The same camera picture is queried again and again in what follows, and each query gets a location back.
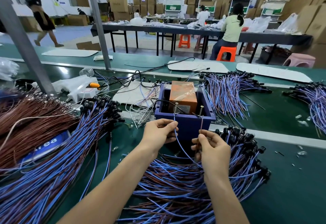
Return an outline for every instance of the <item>black table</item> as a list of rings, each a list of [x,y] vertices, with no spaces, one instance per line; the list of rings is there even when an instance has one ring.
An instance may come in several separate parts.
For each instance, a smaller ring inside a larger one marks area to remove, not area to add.
[[[124,35],[124,40],[125,40],[125,48],[126,48],[126,53],[128,53],[128,42],[127,42],[127,36],[126,36],[126,31],[135,31],[136,32],[136,45],[138,48],[138,38],[137,38],[137,32],[138,31],[143,31],[143,32],[154,32],[157,33],[157,49],[156,49],[156,55],[158,56],[158,40],[159,37],[162,37],[162,50],[163,50],[163,40],[164,37],[171,37],[172,42],[171,42],[171,57],[173,55],[173,50],[175,50],[175,36],[177,34],[183,34],[183,35],[200,35],[204,37],[204,42],[203,42],[203,48],[202,48],[202,59],[205,58],[205,53],[206,50],[204,50],[209,41],[218,41],[220,38],[223,37],[224,32],[218,29],[209,29],[205,28],[202,30],[196,30],[196,29],[190,29],[187,28],[187,25],[178,25],[175,24],[175,26],[178,26],[180,28],[171,28],[171,27],[165,27],[165,26],[133,26],[133,25],[127,25],[127,24],[122,24],[122,25],[108,25],[108,24],[103,24],[103,30],[104,33],[110,33],[111,34],[111,39],[112,39],[112,47],[113,51],[115,52],[115,47],[114,47],[114,41],[113,41],[113,34],[123,34]],[[93,36],[97,36],[97,30],[96,30],[96,25],[94,24],[91,28],[91,33]],[[209,38],[210,36],[216,36],[217,39]],[[273,52],[278,44],[280,45],[309,45],[312,42],[312,36],[311,35],[292,35],[292,34],[285,34],[282,32],[278,32],[275,30],[265,30],[264,33],[250,33],[250,32],[241,32],[239,42],[242,42],[239,54],[242,50],[242,47],[245,42],[247,43],[256,43],[255,49],[251,55],[249,63],[252,62],[254,55],[256,53],[258,44],[263,43],[263,44],[274,44],[273,49],[266,61],[266,64],[268,64],[271,60],[271,57],[273,55]]]

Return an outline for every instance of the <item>right hand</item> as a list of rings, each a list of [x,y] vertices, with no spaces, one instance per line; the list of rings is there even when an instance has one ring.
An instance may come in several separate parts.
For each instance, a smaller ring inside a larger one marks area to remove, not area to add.
[[[230,146],[214,132],[199,130],[198,138],[192,139],[192,150],[197,150],[196,160],[202,160],[204,180],[222,179],[229,182]]]

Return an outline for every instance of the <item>green shirt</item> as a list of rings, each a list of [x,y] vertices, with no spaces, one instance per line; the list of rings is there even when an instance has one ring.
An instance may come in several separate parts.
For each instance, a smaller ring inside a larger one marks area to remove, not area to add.
[[[222,32],[225,31],[223,40],[228,42],[238,42],[243,27],[239,25],[240,21],[238,20],[238,15],[228,16],[221,28]]]

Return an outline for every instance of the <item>ponytail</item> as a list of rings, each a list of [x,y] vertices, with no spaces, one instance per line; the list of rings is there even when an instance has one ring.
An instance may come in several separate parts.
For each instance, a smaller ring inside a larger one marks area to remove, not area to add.
[[[245,22],[243,19],[243,16],[241,16],[240,14],[238,15],[238,20],[240,21],[239,26],[241,27],[243,25],[243,23]]]

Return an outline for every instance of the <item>jeans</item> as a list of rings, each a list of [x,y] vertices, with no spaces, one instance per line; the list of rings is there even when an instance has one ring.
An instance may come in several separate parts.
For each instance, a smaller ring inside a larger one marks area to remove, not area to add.
[[[238,45],[237,42],[229,42],[229,41],[224,41],[223,39],[219,40],[218,42],[215,43],[212,49],[212,55],[209,58],[209,60],[216,60],[218,57],[218,53],[221,50],[222,46],[227,46],[227,47],[236,47]]]

